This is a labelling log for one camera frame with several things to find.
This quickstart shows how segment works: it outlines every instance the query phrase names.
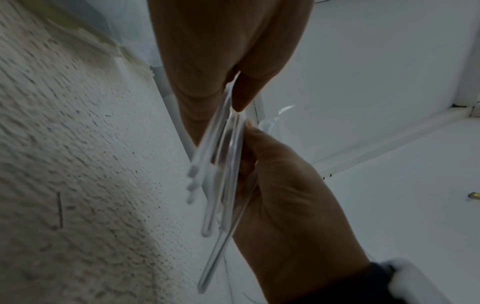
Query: hand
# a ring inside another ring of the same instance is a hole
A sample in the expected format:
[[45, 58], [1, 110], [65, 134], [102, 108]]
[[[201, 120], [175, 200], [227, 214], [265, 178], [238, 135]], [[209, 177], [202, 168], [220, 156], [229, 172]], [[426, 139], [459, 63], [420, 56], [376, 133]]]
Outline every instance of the hand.
[[233, 238], [268, 302], [284, 303], [367, 269], [369, 260], [314, 168], [255, 127], [245, 125], [244, 143], [258, 160], [259, 191]]
[[243, 110], [294, 52], [312, 0], [148, 0], [168, 81], [197, 145], [239, 72], [233, 108]]

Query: person's right hand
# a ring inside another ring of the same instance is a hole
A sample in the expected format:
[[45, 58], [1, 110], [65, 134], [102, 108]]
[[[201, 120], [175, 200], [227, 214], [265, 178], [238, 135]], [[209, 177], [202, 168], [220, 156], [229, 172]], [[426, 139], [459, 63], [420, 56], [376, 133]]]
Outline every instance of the person's right hand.
[[284, 303], [367, 269], [369, 260], [315, 169], [248, 124], [244, 143], [251, 162], [258, 160], [259, 191], [234, 240], [268, 302]]

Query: person's left hand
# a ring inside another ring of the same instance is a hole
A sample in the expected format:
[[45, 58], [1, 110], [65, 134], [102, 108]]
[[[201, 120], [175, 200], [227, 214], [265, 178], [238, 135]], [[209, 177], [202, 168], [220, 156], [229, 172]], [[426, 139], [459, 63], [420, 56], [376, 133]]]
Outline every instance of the person's left hand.
[[312, 0], [148, 0], [168, 81], [198, 145], [227, 83], [243, 110], [294, 52]]

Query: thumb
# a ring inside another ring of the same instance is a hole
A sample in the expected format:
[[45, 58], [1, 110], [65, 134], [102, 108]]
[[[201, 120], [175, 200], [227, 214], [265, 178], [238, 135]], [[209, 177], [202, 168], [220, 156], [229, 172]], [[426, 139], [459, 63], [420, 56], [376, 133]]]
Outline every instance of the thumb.
[[243, 141], [258, 161], [285, 157], [292, 153], [288, 146], [253, 126], [249, 121], [245, 123]]

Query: dark sleeve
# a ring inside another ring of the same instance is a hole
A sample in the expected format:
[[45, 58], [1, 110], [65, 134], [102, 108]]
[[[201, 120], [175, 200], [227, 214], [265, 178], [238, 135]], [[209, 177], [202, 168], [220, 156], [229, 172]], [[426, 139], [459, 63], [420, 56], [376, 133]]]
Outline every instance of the dark sleeve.
[[393, 298], [388, 289], [393, 269], [371, 263], [370, 268], [361, 274], [337, 282], [327, 288], [308, 294], [286, 304], [405, 304]]

